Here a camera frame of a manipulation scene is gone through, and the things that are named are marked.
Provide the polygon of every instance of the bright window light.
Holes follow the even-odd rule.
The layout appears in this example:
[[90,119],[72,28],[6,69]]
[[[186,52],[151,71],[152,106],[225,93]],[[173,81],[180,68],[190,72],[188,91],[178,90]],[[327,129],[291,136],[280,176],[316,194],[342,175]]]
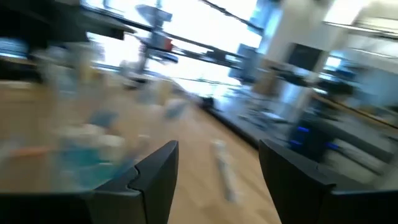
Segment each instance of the bright window light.
[[324,80],[329,80],[329,81],[335,81],[336,77],[333,75],[327,74],[327,73],[321,73],[319,74],[319,78],[324,79]]
[[321,89],[318,89],[318,88],[313,88],[313,90],[315,90],[317,93],[320,93],[320,94],[328,94],[327,91],[321,90]]
[[371,0],[335,0],[324,21],[336,24],[351,25],[363,7]]
[[335,57],[328,57],[325,66],[337,68],[341,63],[341,59]]

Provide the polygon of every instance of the orange object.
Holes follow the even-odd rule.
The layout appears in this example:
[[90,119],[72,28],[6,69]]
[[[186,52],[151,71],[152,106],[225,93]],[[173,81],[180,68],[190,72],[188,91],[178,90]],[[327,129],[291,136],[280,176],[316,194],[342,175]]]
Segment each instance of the orange object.
[[45,154],[49,151],[50,149],[45,146],[25,147],[22,149],[15,150],[11,156],[12,157],[37,156],[40,154]]
[[166,38],[164,40],[164,48],[165,50],[172,51],[173,49],[172,39]]

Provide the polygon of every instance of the computer screen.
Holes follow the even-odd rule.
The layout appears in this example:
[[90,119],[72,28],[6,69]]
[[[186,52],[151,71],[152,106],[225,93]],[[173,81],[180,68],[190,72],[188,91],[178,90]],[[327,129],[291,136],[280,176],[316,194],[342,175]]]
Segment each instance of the computer screen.
[[322,50],[301,44],[292,44],[286,62],[299,68],[312,71],[319,60]]

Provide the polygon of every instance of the ceiling light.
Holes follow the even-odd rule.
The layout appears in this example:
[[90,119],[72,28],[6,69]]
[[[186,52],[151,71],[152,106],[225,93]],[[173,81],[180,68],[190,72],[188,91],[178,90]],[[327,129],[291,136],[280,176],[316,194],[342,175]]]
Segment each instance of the ceiling light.
[[375,55],[375,56],[379,56],[379,57],[384,57],[384,58],[393,58],[393,56],[390,55],[384,55],[384,54],[379,54],[379,53],[375,53],[375,52],[370,52],[367,50],[361,50],[361,49],[353,49],[357,52],[362,52],[362,53],[366,53],[366,54],[371,54],[371,55]]
[[370,2],[370,0],[334,0],[324,21],[350,25]]
[[380,33],[381,32],[379,30],[367,29],[367,28],[362,28],[362,27],[355,27],[355,26],[350,26],[350,25],[343,25],[343,24],[335,24],[335,23],[332,23],[332,22],[327,22],[327,24],[329,24],[331,26],[337,26],[337,27],[347,28],[347,29],[351,29],[351,30],[364,31],[364,32],[373,32],[373,33]]

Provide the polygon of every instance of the white pillar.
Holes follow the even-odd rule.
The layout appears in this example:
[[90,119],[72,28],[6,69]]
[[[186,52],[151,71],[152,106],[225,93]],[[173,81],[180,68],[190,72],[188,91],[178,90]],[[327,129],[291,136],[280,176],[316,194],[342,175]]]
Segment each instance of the white pillar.
[[269,38],[265,58],[284,62],[291,43],[307,45],[321,49],[325,53],[320,57],[314,72],[320,72],[329,51],[336,47],[344,35],[344,29],[324,24],[330,5],[314,0],[284,0],[274,10],[270,26],[264,36]]

